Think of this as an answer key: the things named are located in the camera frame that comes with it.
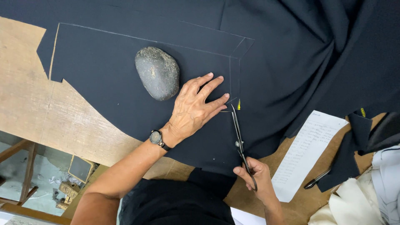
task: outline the gray stone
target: gray stone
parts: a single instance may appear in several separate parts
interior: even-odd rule
[[[144,87],[154,99],[165,101],[178,92],[178,64],[163,50],[142,48],[136,54],[135,64]]]

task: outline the wristwatch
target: wristwatch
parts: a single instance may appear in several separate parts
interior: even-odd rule
[[[164,143],[164,141],[162,141],[162,132],[161,131],[158,131],[158,130],[151,131],[150,142],[153,144],[159,145],[166,151],[169,151],[171,149]]]

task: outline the hand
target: hand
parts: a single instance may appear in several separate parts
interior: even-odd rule
[[[213,76],[213,73],[209,73],[183,85],[175,100],[170,120],[160,129],[163,139],[166,136],[164,142],[169,147],[173,148],[185,138],[193,135],[222,109],[227,108],[224,104],[229,99],[228,93],[215,101],[205,103],[209,94],[224,81],[222,76],[210,81]],[[210,82],[199,91],[200,87],[208,81]]]
[[[249,169],[254,172],[253,177],[257,182],[258,190],[254,192],[256,197],[261,200],[265,206],[270,206],[272,204],[276,204],[277,202],[279,203],[272,186],[270,169],[268,165],[250,157],[247,157],[246,161],[249,165]],[[249,190],[254,188],[253,180],[247,173],[244,164],[242,167],[235,167],[233,172],[244,179]]]

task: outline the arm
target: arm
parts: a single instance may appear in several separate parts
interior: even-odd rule
[[[226,108],[229,94],[205,104],[209,94],[223,82],[220,76],[212,81],[212,73],[188,81],[175,100],[172,116],[160,129],[166,145],[173,148],[193,135],[206,122]],[[120,199],[144,176],[166,151],[149,140],[104,172],[83,194],[71,225],[116,224]]]
[[[256,197],[264,204],[266,223],[268,225],[284,225],[285,218],[283,216],[280,202],[276,197],[274,188],[272,186],[270,169],[268,165],[250,157],[247,157],[246,160],[249,168],[255,172],[253,177],[257,182],[258,191],[255,191],[254,193],[256,194]],[[235,167],[233,172],[243,178],[246,182],[247,188],[252,190],[254,183],[244,166]]]

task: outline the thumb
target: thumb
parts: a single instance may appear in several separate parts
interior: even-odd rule
[[[235,167],[233,172],[240,176],[246,183],[250,184],[253,183],[253,179],[251,179],[250,175],[247,173],[246,169],[241,167]]]

